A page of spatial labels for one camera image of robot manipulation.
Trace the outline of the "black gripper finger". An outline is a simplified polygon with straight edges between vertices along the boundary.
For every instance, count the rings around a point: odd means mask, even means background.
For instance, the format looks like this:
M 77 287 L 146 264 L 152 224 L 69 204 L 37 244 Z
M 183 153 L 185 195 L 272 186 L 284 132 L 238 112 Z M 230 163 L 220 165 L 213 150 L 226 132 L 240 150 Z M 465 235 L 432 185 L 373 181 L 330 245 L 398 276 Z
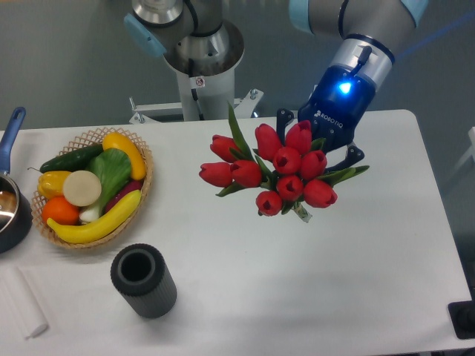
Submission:
M 354 166 L 357 162 L 362 161 L 364 157 L 365 155 L 364 155 L 363 150 L 358 148 L 355 143 L 351 143 L 347 145 L 347 152 L 346 152 L 345 158 L 342 161 L 340 161 L 338 164 L 332 167 L 327 167 L 325 172 L 330 173 L 330 172 L 341 171 L 346 168 L 350 168 Z
M 279 108 L 276 112 L 276 133 L 282 145 L 285 145 L 286 127 L 293 122 L 295 114 L 286 108 Z

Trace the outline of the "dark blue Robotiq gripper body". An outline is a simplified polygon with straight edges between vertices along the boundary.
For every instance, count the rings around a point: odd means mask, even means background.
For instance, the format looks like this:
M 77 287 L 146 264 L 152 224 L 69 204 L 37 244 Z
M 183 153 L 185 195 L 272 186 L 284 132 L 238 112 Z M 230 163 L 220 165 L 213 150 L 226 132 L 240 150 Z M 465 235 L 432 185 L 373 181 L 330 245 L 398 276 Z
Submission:
M 355 130 L 394 63 L 381 42 L 351 34 L 337 50 L 308 101 L 298 110 L 309 121 L 312 138 L 325 139 L 324 150 L 353 142 Z

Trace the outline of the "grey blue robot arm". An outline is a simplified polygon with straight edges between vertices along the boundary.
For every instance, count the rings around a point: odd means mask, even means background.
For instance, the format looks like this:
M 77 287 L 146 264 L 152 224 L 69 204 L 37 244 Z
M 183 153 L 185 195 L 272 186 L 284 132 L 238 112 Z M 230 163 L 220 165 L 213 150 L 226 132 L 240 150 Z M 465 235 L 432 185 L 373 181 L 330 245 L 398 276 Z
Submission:
M 337 169 L 361 161 L 364 153 L 353 141 L 356 126 L 427 6 L 426 1 L 291 1 L 295 28 L 338 34 L 342 44 L 298 112 L 278 111 L 278 135 L 294 119 L 309 121 L 313 137 L 325 139 L 325 152 L 346 148 Z M 243 37 L 223 18 L 222 2 L 133 1 L 131 7 L 125 28 L 144 52 L 163 57 L 176 71 L 185 119 L 224 116 L 233 85 L 198 93 L 205 79 L 232 73 L 243 56 Z

